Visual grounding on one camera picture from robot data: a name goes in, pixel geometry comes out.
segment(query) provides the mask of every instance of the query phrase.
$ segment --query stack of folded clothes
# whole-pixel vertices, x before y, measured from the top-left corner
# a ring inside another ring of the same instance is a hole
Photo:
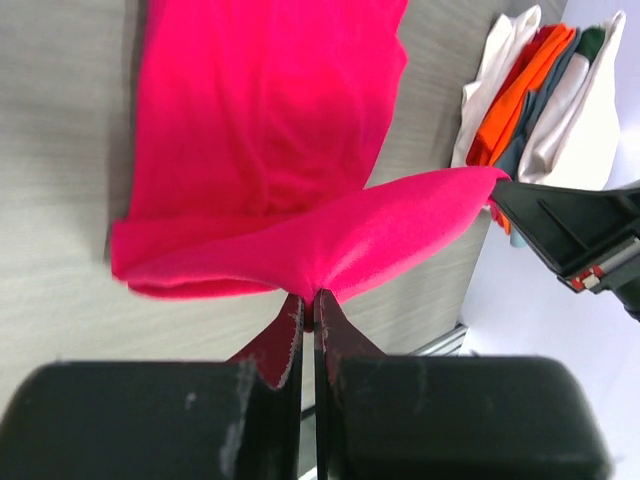
[[[535,6],[501,16],[477,78],[465,85],[452,167],[495,166],[512,180],[601,190],[620,135],[614,61],[625,25],[616,13],[586,29],[540,27]],[[523,245],[500,212],[493,218]]]

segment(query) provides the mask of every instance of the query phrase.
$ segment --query orange shirt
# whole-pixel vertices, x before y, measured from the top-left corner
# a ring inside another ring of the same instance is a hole
[[[576,29],[564,24],[543,28],[534,38],[542,38],[542,45],[528,64],[516,61],[512,72],[503,84],[493,105],[484,117],[473,141],[467,165],[494,165],[505,151],[513,137],[522,113],[527,92],[537,91],[542,86],[556,59],[566,50],[576,36]],[[514,74],[517,69],[525,68]]]

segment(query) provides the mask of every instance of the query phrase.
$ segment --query pink fabric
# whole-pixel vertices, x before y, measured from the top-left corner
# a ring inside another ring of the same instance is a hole
[[[340,300],[459,235],[499,171],[361,191],[391,123],[406,0],[151,0],[129,216],[112,271],[138,292],[284,288]]]
[[[504,172],[492,167],[415,175],[263,230],[195,242],[129,267],[114,261],[113,268],[131,288],[150,295],[216,294],[216,282],[238,281],[283,288],[307,304],[326,288],[342,302],[416,266],[457,238],[500,178],[506,178]],[[114,252],[144,252],[163,242],[172,227],[171,220],[120,223]]]

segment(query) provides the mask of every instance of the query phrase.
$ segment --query gray wood grain surface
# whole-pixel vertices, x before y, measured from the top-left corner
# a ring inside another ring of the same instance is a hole
[[[411,63],[371,183],[448,165],[460,89],[508,0],[415,0]],[[134,0],[0,2],[0,410],[56,359],[224,359],[283,292],[161,302],[111,279],[105,242],[131,189],[132,85],[144,8]],[[481,218],[423,265],[345,306],[387,352],[453,327],[483,242]],[[311,343],[304,404],[313,403]]]

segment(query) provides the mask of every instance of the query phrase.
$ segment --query white wall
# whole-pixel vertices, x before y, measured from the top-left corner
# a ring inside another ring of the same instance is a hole
[[[622,137],[609,186],[640,178],[640,2],[569,0],[563,20],[587,26],[622,9],[616,61]],[[492,226],[469,286],[466,351],[537,354],[562,361],[582,384],[616,462],[616,480],[640,479],[640,323],[610,293],[575,295],[528,248]]]

